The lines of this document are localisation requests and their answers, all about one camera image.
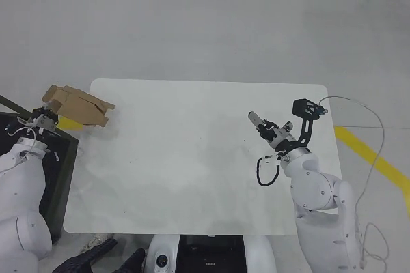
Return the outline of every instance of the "black bracket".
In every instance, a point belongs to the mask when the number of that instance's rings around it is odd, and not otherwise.
[[[282,141],[277,145],[275,151],[285,156],[288,152],[299,148],[307,147],[312,137],[313,121],[318,120],[320,115],[328,113],[328,110],[306,98],[293,102],[293,115],[302,118],[302,129],[297,141]]]
[[[260,133],[260,136],[263,139],[266,139],[268,141],[273,141],[273,139],[276,137],[276,133],[273,130],[274,128],[279,129],[279,126],[274,124],[271,121],[268,121],[267,119],[265,119],[264,121],[264,125],[260,124],[257,127],[257,131]]]

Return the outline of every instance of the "cardboard box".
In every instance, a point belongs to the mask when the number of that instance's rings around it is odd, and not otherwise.
[[[42,101],[50,102],[49,106],[55,114],[89,126],[105,127],[108,122],[105,113],[108,109],[115,108],[114,104],[104,102],[82,90],[69,86],[50,86],[42,97]]]

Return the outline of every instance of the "white tabletop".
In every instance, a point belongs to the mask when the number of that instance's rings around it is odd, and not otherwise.
[[[256,181],[257,159],[274,151],[247,114],[280,126],[290,120],[297,138],[293,100],[318,102],[325,87],[98,79],[90,93],[116,108],[106,127],[81,135],[67,232],[296,234],[284,172],[269,187]],[[331,114],[314,122],[308,147],[323,172],[341,177]],[[267,180],[275,167],[261,171]]]

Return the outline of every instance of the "black cable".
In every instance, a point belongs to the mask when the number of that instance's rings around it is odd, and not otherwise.
[[[257,181],[259,183],[260,186],[266,187],[266,186],[270,186],[271,184],[273,184],[273,182],[275,182],[275,180],[278,178],[279,175],[279,165],[276,165],[276,174],[275,177],[272,179],[272,181],[270,181],[269,183],[261,183],[261,179],[260,179],[260,162],[263,159],[267,159],[270,158],[270,156],[265,156],[264,158],[259,158],[257,161]]]

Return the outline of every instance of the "concrete floor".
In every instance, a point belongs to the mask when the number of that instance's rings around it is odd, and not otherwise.
[[[88,90],[95,78],[323,84],[381,116],[382,156],[410,178],[410,0],[0,1],[0,94],[32,109],[51,84]],[[378,148],[374,117],[347,102],[331,107],[335,125]],[[338,149],[343,178],[360,192],[369,165],[339,141]],[[369,220],[389,241],[389,272],[410,272],[405,202],[378,172],[361,202]],[[65,233],[42,272],[89,237]],[[120,238],[95,272],[150,241]],[[310,272],[295,236],[271,241],[278,272]],[[376,234],[368,247],[384,251]],[[366,272],[382,269],[370,261]]]

